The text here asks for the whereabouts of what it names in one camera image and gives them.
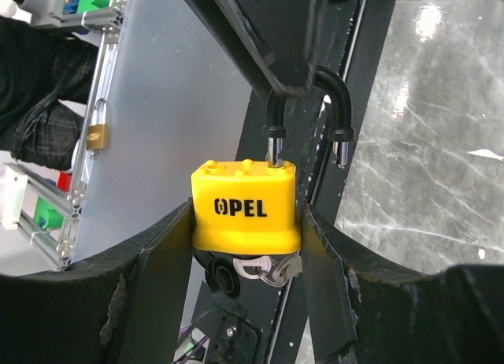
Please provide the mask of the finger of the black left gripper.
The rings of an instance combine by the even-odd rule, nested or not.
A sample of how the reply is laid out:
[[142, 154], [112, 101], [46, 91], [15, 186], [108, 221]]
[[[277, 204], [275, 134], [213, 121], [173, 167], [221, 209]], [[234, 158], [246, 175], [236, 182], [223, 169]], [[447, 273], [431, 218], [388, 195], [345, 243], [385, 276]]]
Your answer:
[[305, 96], [318, 63], [321, 23], [328, 0], [256, 0], [250, 15], [272, 52], [267, 60], [275, 72], [299, 87]]
[[184, 0], [231, 58], [253, 91], [266, 97], [271, 91], [283, 97], [299, 95], [299, 87], [267, 63], [272, 52], [250, 15], [256, 0]]

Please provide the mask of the silver yellow padlock keys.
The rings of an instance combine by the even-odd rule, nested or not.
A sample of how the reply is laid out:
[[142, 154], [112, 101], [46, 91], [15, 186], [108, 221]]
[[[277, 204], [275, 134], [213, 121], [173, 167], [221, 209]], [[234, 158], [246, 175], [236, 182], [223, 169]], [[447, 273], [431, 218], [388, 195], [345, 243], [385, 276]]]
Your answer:
[[259, 280], [273, 288], [283, 288], [302, 273], [298, 253], [284, 256], [211, 257], [206, 265], [205, 280], [216, 299], [238, 299], [242, 280]]

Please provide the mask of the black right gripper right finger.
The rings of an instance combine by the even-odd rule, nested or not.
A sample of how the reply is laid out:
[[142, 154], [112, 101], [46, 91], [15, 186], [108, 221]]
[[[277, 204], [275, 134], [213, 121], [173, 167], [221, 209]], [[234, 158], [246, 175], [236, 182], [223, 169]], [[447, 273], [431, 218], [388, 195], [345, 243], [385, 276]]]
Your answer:
[[302, 270], [318, 363], [500, 363], [503, 268], [425, 275], [302, 212]]

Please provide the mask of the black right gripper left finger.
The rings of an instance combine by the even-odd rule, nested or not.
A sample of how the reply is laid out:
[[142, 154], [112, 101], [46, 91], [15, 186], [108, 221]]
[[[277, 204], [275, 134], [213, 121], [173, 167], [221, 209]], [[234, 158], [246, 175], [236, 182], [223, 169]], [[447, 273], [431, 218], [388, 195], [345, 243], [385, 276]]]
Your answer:
[[191, 272], [185, 202], [66, 271], [1, 278], [4, 363], [170, 363]]

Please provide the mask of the yellow padlock with key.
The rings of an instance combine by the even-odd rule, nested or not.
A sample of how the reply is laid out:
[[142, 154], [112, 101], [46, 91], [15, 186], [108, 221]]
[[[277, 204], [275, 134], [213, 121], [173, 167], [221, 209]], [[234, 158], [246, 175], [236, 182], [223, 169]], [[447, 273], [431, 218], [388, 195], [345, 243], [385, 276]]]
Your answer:
[[282, 159], [287, 99], [269, 95], [264, 162], [208, 160], [191, 175], [194, 248], [238, 256], [292, 254], [301, 247], [295, 164]]

